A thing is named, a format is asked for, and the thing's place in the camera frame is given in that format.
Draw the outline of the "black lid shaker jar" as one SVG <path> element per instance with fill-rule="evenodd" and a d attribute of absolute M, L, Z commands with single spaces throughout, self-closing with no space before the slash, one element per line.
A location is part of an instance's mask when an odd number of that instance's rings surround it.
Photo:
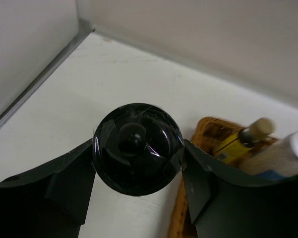
<path fill-rule="evenodd" d="M 145 196 L 168 185 L 181 171 L 184 141 L 163 109 L 132 103 L 105 116 L 94 131 L 93 165 L 111 189 Z"/>

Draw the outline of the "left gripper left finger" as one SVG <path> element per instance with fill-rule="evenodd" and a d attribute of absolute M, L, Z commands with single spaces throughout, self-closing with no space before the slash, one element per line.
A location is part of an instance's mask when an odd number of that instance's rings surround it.
<path fill-rule="evenodd" d="M 92 141 L 0 182 L 0 238 L 76 238 L 95 178 Z"/>

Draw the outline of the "silver lid blue label jar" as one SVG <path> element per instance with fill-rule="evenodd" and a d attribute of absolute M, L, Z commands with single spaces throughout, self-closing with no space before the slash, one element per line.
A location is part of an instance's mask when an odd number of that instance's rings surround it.
<path fill-rule="evenodd" d="M 238 168 L 249 175 L 272 181 L 298 175 L 298 131 L 245 159 Z"/>

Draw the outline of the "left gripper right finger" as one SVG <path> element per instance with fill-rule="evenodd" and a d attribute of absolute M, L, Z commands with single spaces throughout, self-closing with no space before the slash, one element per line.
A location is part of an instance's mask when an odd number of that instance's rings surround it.
<path fill-rule="evenodd" d="M 298 175 L 251 176 L 184 144 L 183 181 L 200 238 L 298 238 Z"/>

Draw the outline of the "cork top yellow label bottle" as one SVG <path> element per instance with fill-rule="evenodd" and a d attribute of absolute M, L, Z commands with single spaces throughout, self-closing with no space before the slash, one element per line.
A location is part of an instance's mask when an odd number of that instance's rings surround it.
<path fill-rule="evenodd" d="M 212 149 L 212 155 L 226 164 L 234 164 L 238 159 L 267 139 L 275 130 L 269 118 L 259 118 L 248 127 L 228 136 Z"/>

